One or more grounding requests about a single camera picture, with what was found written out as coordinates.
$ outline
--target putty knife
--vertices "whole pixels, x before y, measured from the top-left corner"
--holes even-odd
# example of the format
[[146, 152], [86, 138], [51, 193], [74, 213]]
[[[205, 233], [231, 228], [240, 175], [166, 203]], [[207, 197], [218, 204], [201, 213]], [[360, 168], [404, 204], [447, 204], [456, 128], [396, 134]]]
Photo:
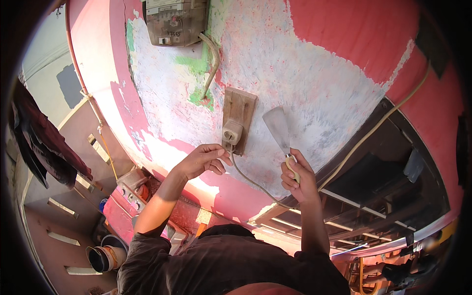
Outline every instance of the putty knife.
[[287, 167], [295, 175], [294, 180], [300, 183], [300, 175], [293, 171], [292, 167], [288, 164], [288, 160], [292, 158], [294, 161], [295, 157], [290, 153], [290, 139], [288, 138], [288, 126], [287, 120], [285, 119], [284, 109], [282, 106], [275, 107], [265, 113], [262, 116], [262, 119], [267, 125], [270, 133], [274, 137], [275, 141], [282, 149], [282, 152], [285, 154], [285, 163]]

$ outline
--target wall vent opening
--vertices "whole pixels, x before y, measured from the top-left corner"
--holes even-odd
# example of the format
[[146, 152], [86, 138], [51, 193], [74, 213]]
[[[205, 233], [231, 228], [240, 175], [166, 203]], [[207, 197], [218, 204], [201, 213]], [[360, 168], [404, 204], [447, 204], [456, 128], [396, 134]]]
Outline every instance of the wall vent opening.
[[64, 242], [64, 243], [68, 243], [68, 244], [80, 246], [79, 241], [77, 241], [77, 240], [75, 240], [75, 239], [72, 239], [72, 238], [70, 238], [70, 237], [63, 236], [63, 235], [60, 235], [60, 234], [56, 234], [55, 232], [52, 232], [52, 231], [50, 231], [50, 230], [46, 230], [46, 232], [48, 233], [48, 236], [50, 236], [50, 237], [53, 238], [53, 239], [62, 241], [62, 242]]
[[107, 151], [101, 146], [93, 134], [90, 134], [87, 138], [90, 145], [97, 151], [97, 154], [108, 164], [111, 165], [111, 160]]
[[94, 276], [101, 275], [101, 272], [97, 272], [93, 268], [89, 267], [73, 267], [73, 266], [64, 266], [69, 275], [74, 276]]
[[66, 214], [67, 216], [70, 216], [72, 218], [77, 219], [79, 217], [79, 213], [76, 213], [74, 210], [71, 210], [64, 206], [63, 204], [59, 203], [58, 201], [54, 200], [53, 198], [49, 198], [48, 200], [48, 205], [51, 207], [59, 210], [60, 212]]

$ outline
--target green paint patch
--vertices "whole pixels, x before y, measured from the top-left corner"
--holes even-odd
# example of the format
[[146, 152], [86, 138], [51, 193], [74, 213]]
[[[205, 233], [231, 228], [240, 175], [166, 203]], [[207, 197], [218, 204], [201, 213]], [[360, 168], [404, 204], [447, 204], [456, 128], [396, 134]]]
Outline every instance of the green paint patch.
[[190, 99], [188, 101], [196, 106], [204, 106], [213, 112], [213, 96], [211, 95], [211, 92], [207, 90], [206, 98], [201, 100], [200, 97], [202, 96], [202, 92], [202, 88], [195, 87], [194, 93], [190, 95]]
[[177, 56], [175, 61], [179, 65], [188, 66], [190, 72], [194, 75], [204, 75], [210, 69], [210, 66], [208, 64], [209, 62], [208, 45], [205, 43], [203, 44], [201, 59], [193, 59], [193, 58], [189, 58], [185, 56]]
[[[190, 70], [190, 73], [195, 76], [197, 83], [201, 84], [201, 81], [205, 81], [205, 73], [210, 70], [211, 59], [212, 56], [210, 56], [208, 45], [203, 43], [201, 59], [177, 56], [175, 58], [175, 62], [177, 64], [187, 66]], [[195, 90], [192, 94], [190, 94], [188, 101], [196, 106], [204, 106], [213, 112], [213, 96], [211, 95], [211, 92], [208, 90], [206, 93], [206, 98], [201, 100], [200, 98], [202, 96], [202, 92], [203, 88], [195, 87]]]
[[[133, 38], [133, 24], [131, 23], [130, 19], [128, 19], [126, 23], [126, 43], [128, 45], [129, 52], [135, 51], [135, 41]], [[131, 58], [131, 55], [129, 55], [129, 63], [133, 65], [133, 59]]]

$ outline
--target hand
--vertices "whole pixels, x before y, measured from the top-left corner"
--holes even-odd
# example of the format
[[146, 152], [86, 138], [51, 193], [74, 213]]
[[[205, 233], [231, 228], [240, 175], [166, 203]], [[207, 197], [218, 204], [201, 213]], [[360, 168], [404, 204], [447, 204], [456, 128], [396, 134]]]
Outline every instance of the hand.
[[187, 180], [200, 176], [206, 170], [223, 175], [226, 170], [218, 158], [229, 166], [233, 165], [229, 159], [229, 153], [221, 145], [217, 143], [201, 144], [178, 163], [174, 169], [183, 173]]
[[293, 180], [294, 174], [288, 169], [285, 162], [280, 164], [282, 168], [282, 186], [290, 191], [299, 203], [303, 203], [312, 198], [319, 198], [318, 188], [316, 187], [316, 178], [313, 169], [308, 164], [305, 157], [299, 150], [290, 148], [290, 153], [295, 157], [297, 163], [290, 159], [288, 163], [292, 169], [300, 174], [300, 184]]

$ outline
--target power socket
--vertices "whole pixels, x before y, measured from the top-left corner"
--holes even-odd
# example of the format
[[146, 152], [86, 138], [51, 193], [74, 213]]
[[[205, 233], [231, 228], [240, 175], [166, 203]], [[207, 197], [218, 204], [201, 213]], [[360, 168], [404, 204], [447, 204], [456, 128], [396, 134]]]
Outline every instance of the power socket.
[[223, 126], [222, 140], [236, 146], [241, 139], [242, 134], [243, 126], [234, 121], [228, 120]]

